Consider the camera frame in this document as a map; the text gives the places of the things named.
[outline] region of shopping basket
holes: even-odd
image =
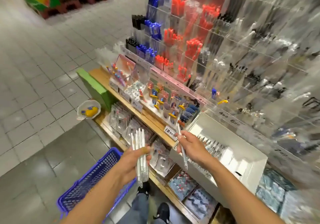
[[[121,156],[122,153],[117,148],[111,148],[82,178],[77,180],[69,190],[58,198],[57,206],[62,213],[61,218],[63,215],[67,215],[85,197],[90,189],[120,160]],[[136,179],[123,187],[116,197],[110,212],[128,193],[135,182]]]

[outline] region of black sneaker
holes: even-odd
[[[138,187],[138,193],[137,194],[146,194],[147,198],[149,198],[149,192],[150,192],[150,184],[149,182],[143,182],[143,186]]]
[[[170,208],[165,202],[161,203],[157,210],[157,215],[153,219],[162,219],[166,224],[169,224]]]

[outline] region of tiled floor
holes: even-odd
[[[113,146],[110,138],[92,121],[82,121],[63,133],[0,177],[0,224],[58,223],[58,197]],[[169,202],[170,222],[189,224],[155,185],[151,185],[151,190],[149,223],[159,204]],[[133,186],[105,223],[117,223],[130,209],[136,193],[137,186]]]
[[[78,124],[89,98],[77,77],[96,48],[130,34],[147,0],[108,0],[46,21],[23,0],[0,0],[0,176]]]

